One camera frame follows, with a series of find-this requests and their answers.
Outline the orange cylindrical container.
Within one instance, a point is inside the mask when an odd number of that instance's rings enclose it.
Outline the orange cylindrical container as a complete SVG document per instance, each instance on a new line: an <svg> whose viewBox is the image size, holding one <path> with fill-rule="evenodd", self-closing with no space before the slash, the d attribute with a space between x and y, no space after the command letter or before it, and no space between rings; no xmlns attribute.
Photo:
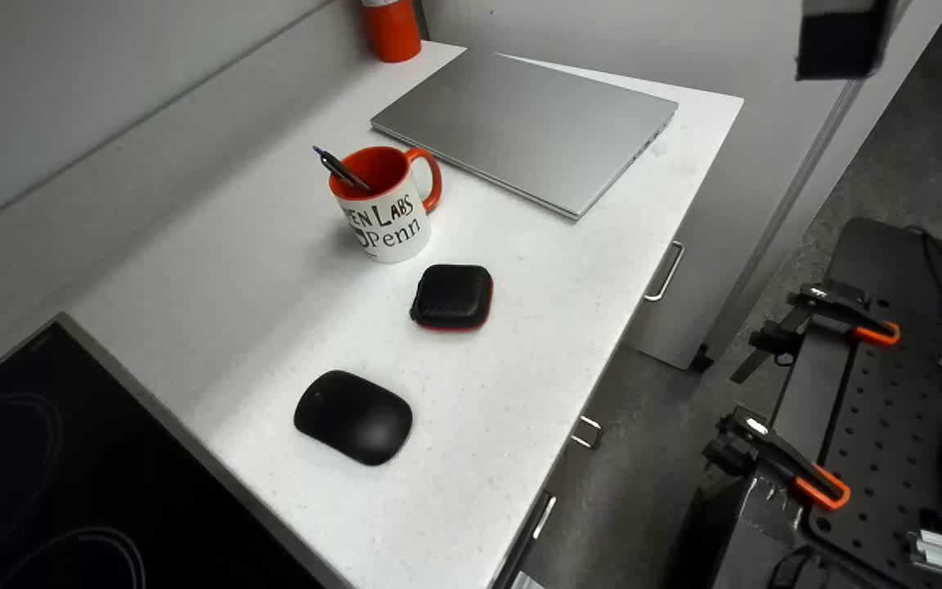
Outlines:
<svg viewBox="0 0 942 589"><path fill-rule="evenodd" d="M376 58L406 61L421 48L413 0L361 0L361 12Z"/></svg>

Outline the orange-handled clamp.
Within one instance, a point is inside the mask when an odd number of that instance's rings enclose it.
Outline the orange-handled clamp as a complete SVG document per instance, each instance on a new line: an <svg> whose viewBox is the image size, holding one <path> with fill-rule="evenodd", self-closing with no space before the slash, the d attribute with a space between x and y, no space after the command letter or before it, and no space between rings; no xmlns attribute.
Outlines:
<svg viewBox="0 0 942 589"><path fill-rule="evenodd" d="M788 444L759 412L736 405L717 423L703 458L733 477L769 470L798 504L837 513L849 484Z"/></svg>
<svg viewBox="0 0 942 589"><path fill-rule="evenodd" d="M788 313L782 322L764 322L749 334L751 355L733 371L733 384L745 384L764 361L792 365L811 323L874 346L897 346L902 340L902 326L876 317L861 287L815 281L788 296Z"/></svg>

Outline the black induction cooktop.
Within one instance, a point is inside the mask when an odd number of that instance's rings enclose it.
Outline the black induction cooktop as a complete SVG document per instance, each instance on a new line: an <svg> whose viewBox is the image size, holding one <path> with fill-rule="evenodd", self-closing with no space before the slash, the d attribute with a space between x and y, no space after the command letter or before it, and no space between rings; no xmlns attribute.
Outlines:
<svg viewBox="0 0 942 589"><path fill-rule="evenodd" d="M50 323L0 361L0 589L322 589Z"/></svg>

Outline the lower orange-handled clamp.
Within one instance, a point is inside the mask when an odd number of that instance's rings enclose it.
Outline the lower orange-handled clamp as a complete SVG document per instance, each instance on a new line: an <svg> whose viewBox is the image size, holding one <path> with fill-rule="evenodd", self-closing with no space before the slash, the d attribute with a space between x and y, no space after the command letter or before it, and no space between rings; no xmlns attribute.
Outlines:
<svg viewBox="0 0 942 589"><path fill-rule="evenodd" d="M736 405L717 423L703 458L733 477L769 470L798 504L837 513L849 484L788 444L759 412Z"/></svg>

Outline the white and orange mug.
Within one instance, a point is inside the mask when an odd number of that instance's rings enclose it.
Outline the white and orange mug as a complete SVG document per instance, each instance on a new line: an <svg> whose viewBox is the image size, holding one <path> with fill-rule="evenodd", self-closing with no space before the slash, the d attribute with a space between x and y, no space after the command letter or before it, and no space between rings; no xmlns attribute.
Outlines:
<svg viewBox="0 0 942 589"><path fill-rule="evenodd" d="M361 250L376 261L406 261L433 239L429 215L443 203L443 166L421 147L362 147L344 158L344 166L365 183L365 192L330 178L338 201Z"/></svg>

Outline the black wall-mounted box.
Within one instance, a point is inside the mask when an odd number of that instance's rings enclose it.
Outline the black wall-mounted box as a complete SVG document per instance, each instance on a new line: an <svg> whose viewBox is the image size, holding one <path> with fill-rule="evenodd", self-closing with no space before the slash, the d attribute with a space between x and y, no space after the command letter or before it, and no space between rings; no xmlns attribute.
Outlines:
<svg viewBox="0 0 942 589"><path fill-rule="evenodd" d="M803 0L798 79L867 79L891 35L897 0Z"/></svg>

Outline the grey closed laptop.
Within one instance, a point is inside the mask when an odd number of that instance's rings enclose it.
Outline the grey closed laptop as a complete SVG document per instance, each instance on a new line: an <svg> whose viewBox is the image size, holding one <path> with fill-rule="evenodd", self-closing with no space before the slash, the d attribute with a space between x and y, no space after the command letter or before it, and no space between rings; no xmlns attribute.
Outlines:
<svg viewBox="0 0 942 589"><path fill-rule="evenodd" d="M374 128L575 223L673 115L656 96L467 48Z"/></svg>

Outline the black computer mouse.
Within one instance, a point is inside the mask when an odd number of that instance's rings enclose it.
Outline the black computer mouse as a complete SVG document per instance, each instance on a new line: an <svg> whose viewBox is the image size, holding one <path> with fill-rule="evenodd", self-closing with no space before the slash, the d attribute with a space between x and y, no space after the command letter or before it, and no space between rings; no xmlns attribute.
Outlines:
<svg viewBox="0 0 942 589"><path fill-rule="evenodd" d="M413 405L348 371L322 373L294 405L294 428L361 464L387 464L413 432Z"/></svg>

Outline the upper orange-handled clamp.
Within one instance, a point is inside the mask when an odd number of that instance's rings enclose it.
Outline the upper orange-handled clamp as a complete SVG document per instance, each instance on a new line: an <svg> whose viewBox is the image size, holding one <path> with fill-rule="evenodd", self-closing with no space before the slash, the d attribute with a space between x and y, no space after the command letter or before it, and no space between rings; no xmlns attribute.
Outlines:
<svg viewBox="0 0 942 589"><path fill-rule="evenodd" d="M782 322L764 322L749 334L751 355L733 371L733 384L745 384L764 361L792 365L811 323L874 346L897 346L902 340L902 326L876 317L861 287L815 281L788 296L788 313Z"/></svg>

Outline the black square case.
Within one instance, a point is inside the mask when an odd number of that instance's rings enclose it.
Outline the black square case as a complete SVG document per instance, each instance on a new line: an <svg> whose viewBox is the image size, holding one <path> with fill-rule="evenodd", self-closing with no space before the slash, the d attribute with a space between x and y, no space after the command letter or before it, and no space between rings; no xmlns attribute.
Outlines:
<svg viewBox="0 0 942 589"><path fill-rule="evenodd" d="M433 332L477 332L494 302L484 264L429 264L417 284L408 317Z"/></svg>

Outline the white lower cabinet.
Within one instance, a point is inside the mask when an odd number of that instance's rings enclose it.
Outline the white lower cabinet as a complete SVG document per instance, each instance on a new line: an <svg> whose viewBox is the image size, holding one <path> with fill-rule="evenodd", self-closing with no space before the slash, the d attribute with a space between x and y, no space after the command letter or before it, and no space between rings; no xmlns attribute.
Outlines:
<svg viewBox="0 0 942 589"><path fill-rule="evenodd" d="M691 20L683 82L744 98L744 111L678 228L683 261L665 302L640 302L625 345L673 371L717 357L775 264L834 192L942 25L942 0L897 0L867 79L798 79L803 0L678 0Z"/></svg>

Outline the black perforated robot table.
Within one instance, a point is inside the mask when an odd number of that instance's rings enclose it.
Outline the black perforated robot table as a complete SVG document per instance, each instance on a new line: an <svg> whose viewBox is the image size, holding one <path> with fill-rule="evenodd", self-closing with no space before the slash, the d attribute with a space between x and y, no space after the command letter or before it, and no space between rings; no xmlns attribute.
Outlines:
<svg viewBox="0 0 942 589"><path fill-rule="evenodd" d="M679 580L698 589L942 589L942 241L855 218L821 281L861 287L902 340L874 346L811 323L779 405L759 412L849 484L837 513L769 470L692 496Z"/></svg>

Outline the black pen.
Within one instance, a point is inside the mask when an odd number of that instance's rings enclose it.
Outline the black pen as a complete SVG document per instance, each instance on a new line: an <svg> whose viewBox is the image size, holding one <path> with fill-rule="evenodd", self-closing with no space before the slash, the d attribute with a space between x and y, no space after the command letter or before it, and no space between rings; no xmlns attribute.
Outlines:
<svg viewBox="0 0 942 589"><path fill-rule="evenodd" d="M374 187L357 178L338 155L313 143L316 161L330 171L330 179L338 179L348 192L370 195Z"/></svg>

